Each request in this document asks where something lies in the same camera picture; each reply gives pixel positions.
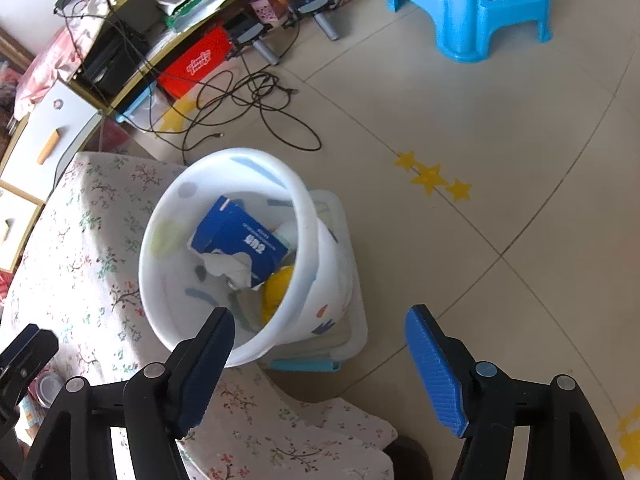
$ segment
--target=drawer handle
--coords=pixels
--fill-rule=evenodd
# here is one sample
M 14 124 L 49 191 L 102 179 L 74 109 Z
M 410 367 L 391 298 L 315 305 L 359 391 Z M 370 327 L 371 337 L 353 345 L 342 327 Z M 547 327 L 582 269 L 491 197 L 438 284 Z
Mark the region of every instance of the drawer handle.
M 57 130 L 53 130 L 53 133 L 45 143 L 42 151 L 40 152 L 40 155 L 38 155 L 38 158 L 36 159 L 36 164 L 40 166 L 44 164 L 44 161 L 47 160 L 47 157 L 49 155 L 51 155 L 51 152 L 56 147 L 56 144 L 58 143 L 59 140 L 60 140 L 60 134 L 58 133 Z

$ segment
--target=blue gripper pad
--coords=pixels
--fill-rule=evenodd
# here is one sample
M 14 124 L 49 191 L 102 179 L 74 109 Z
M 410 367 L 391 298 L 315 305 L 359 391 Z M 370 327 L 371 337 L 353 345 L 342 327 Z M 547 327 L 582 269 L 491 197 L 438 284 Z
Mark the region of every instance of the blue gripper pad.
M 175 421 L 177 438 L 184 437 L 202 422 L 233 347 L 235 334 L 231 312 L 216 308 L 198 335 L 189 341 L 188 349 L 168 383 L 169 397 L 180 409 Z
M 456 437 L 462 438 L 469 425 L 463 409 L 462 386 L 415 306 L 406 315 L 404 332 L 438 420 Z

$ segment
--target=pink fabric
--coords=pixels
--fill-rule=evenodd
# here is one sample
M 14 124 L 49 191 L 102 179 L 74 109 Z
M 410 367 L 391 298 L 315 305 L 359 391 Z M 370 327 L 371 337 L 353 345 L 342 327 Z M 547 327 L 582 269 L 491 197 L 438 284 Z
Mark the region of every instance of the pink fabric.
M 14 278 L 12 274 L 0 270 L 0 303 L 6 299 L 6 294 L 9 291 L 9 285 Z
M 107 16 L 109 7 L 106 0 L 76 0 L 78 4 L 75 14 L 94 14 Z M 71 14 L 73 5 L 67 7 Z M 69 27 L 82 56 L 86 56 L 93 46 L 103 20 L 101 18 L 71 18 Z M 21 78 L 15 97 L 14 115 L 20 120 L 33 110 L 33 107 L 44 97 L 56 79 L 69 81 L 80 67 L 80 59 L 76 55 L 74 44 L 63 25 L 51 38 L 45 49 L 31 63 Z

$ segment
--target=red box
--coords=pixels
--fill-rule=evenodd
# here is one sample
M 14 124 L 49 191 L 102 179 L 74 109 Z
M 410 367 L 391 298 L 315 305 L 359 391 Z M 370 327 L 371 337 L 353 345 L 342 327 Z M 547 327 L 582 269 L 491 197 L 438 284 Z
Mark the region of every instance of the red box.
M 172 97 L 179 99 L 204 76 L 220 65 L 231 44 L 222 27 L 216 27 L 158 76 L 158 83 Z

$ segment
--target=white plastic bucket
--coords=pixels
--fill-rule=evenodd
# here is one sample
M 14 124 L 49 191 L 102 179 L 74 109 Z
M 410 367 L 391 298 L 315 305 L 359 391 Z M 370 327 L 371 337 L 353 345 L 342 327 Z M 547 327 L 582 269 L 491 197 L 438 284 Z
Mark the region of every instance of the white plastic bucket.
M 202 262 L 187 247 L 221 195 L 240 201 L 267 229 L 296 221 L 292 278 L 276 313 L 261 330 L 249 330 L 238 296 L 224 278 L 196 272 Z M 169 350 L 194 337 L 215 306 L 231 308 L 236 318 L 236 342 L 226 362 L 231 367 L 254 361 L 276 345 L 328 330 L 351 299 L 351 269 L 337 239 L 318 218 L 300 177 L 274 156 L 233 148 L 187 168 L 158 202 L 140 250 L 140 293 L 151 327 Z M 261 291 L 251 294 L 259 310 Z

